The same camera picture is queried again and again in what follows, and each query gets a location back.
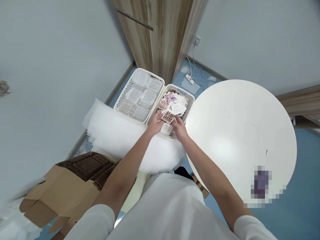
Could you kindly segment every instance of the white plastic basket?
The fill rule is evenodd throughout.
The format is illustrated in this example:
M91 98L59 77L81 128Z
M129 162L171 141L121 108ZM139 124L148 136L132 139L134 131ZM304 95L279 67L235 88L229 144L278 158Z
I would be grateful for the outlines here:
M127 94L127 93L129 92L129 90L134 86L133 78L135 77L137 71L146 72L146 73L148 73L149 75L151 75L152 77L154 77L156 80L158 80L158 81L160 81L160 82L162 83L162 88L161 88L160 92L158 93L158 96L157 96L156 100L154 101L154 104L153 104L153 106L152 106L152 108L151 108L151 110L150 110L150 112L149 112L149 114L148 114L148 116L147 116L147 118L146 118L146 120L145 120L144 122L140 122L140 121L138 121L138 120L136 120L136 119L134 119L134 118L132 118L132 117L129 117L129 116L123 114L122 112L120 112L120 109L119 109L120 106L121 106L122 101L125 99L126 94ZM137 68L136 70L134 70L134 72L133 72L133 74L131 75L131 77L130 77L129 81L127 82L126 86L123 88L123 90L122 90L122 92L121 92L118 100L116 101L113 109L114 109L116 112L122 114L123 116L125 116L125 117L127 117L127 118L130 118L131 120L133 120L133 121L135 121L135 122L137 122L137 123L143 124L143 123L145 123L145 122L148 120L148 118L149 118L149 116L150 116L150 113L152 112L152 110L153 110L153 108L154 108L154 105L158 103L159 98L160 98L161 93L162 93L163 86L164 86L164 80L163 80L161 77L153 74L152 72L149 72L149 71L147 71L147 70L144 70L144 69L142 69L142 68Z
M183 90L182 88L179 88L173 84L168 84L166 89L164 91L162 91L161 97L157 100L157 102L154 104L152 110L151 110L151 114L149 115L148 119L147 119L147 126L149 124L150 119L153 117L153 115L155 114L156 110L157 110L157 106L160 103L161 99L163 98L163 96L169 92L170 90L175 89L178 92L180 92L183 96L185 96L185 98L187 99L188 105L187 105L187 110L184 112L184 115L182 116L182 120L185 123L188 117L188 114L191 110L192 104L195 101L195 98L193 95L191 95L190 93L188 93L187 91ZM175 133L171 133L170 135L164 134L162 132L159 132L158 134L164 136L167 139L171 139L171 140L175 140L177 139L177 136Z

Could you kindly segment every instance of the white sleeve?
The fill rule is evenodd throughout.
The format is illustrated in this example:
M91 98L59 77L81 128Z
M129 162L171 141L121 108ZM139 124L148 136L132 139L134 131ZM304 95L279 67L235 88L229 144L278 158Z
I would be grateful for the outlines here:
M109 206L94 205L74 225L65 240L105 240L113 230L114 223L114 212Z
M257 218L250 215L240 216L234 223L233 232L241 240L277 240Z

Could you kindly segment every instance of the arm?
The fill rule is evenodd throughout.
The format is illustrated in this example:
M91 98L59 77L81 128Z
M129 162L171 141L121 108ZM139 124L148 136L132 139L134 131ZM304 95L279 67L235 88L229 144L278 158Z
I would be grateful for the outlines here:
M244 208L243 201L234 190L228 178L220 168L189 137L184 122L176 115L173 129L182 143L203 183L216 199L219 208L233 231L235 221L242 215L254 216L250 209Z
M161 117L161 112L153 116L147 130L112 171L93 205L108 205L117 218L125 198L132 188L148 145L152 137L161 130L164 123L163 121L158 122Z

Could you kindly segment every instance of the white cable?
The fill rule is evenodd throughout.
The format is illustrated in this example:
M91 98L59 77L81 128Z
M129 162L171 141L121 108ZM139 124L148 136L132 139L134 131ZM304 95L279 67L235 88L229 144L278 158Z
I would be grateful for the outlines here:
M197 71L195 70L195 66L197 66L198 68L201 69L201 75L202 75L202 79L200 80L200 82L201 82L204 77L203 77L203 74L202 74L202 68L201 68L200 66L196 65L195 62L194 62L193 50L194 50L194 47L195 47L195 46L196 46L196 45L194 44L194 45L193 45L193 49L192 49L192 57L193 57L193 65L192 65L193 70L192 70L192 71L191 71L191 62L190 62L188 56L186 56L186 57L187 57L187 59L188 59L188 61L189 61L191 77L197 75ZM203 86L204 90L206 90L206 87L205 87L203 84L201 84L200 82L197 82L195 78L193 78L193 80L195 81L196 84Z

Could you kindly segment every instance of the table top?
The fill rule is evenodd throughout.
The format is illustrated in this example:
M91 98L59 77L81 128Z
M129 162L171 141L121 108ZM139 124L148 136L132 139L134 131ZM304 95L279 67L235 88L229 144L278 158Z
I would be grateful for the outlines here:
M295 132L284 107L263 87L244 80L214 84L193 103L186 128L248 207L271 203L286 189L296 164ZM189 157L188 160L205 187ZM257 191L251 189L260 188L254 186L255 174L266 173L257 170L268 171L272 176L265 199L252 195ZM256 179L260 185L263 176Z

